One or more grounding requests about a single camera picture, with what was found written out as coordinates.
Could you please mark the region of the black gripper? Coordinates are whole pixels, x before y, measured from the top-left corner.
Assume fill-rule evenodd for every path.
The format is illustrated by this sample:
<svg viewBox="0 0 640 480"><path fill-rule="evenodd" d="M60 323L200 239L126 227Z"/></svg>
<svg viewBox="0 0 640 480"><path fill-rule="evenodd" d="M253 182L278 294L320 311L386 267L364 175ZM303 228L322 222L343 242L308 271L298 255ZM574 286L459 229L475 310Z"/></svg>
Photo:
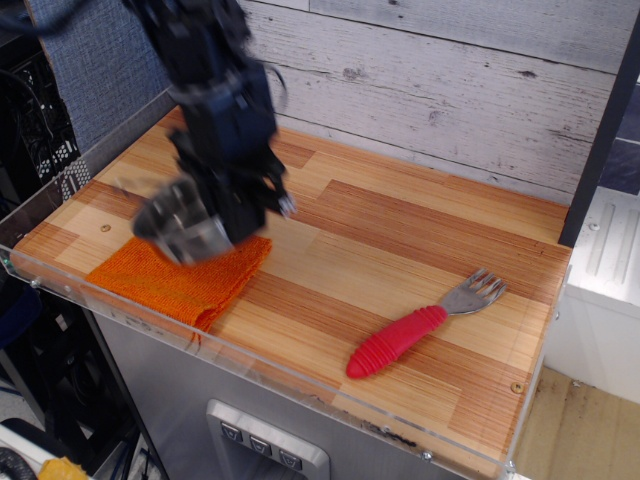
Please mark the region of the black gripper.
<svg viewBox="0 0 640 480"><path fill-rule="evenodd" d="M170 88L186 122L186 131L172 137L181 167L220 214L233 245L264 227L265 209L296 212L283 183L286 168L271 150L277 125L268 69L251 61L219 81Z"/></svg>

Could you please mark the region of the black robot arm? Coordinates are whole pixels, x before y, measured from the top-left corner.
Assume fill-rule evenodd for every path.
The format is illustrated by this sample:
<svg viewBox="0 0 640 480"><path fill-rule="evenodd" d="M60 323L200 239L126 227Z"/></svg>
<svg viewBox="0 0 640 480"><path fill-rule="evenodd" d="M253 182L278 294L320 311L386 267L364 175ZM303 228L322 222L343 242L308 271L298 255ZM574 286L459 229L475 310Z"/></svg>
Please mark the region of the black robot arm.
<svg viewBox="0 0 640 480"><path fill-rule="evenodd" d="M182 173L134 223L137 237L176 246L179 263L232 250L267 211L296 206L271 149L277 132L266 66L244 44L251 33L235 1L129 1L166 69L185 121L169 139Z"/></svg>

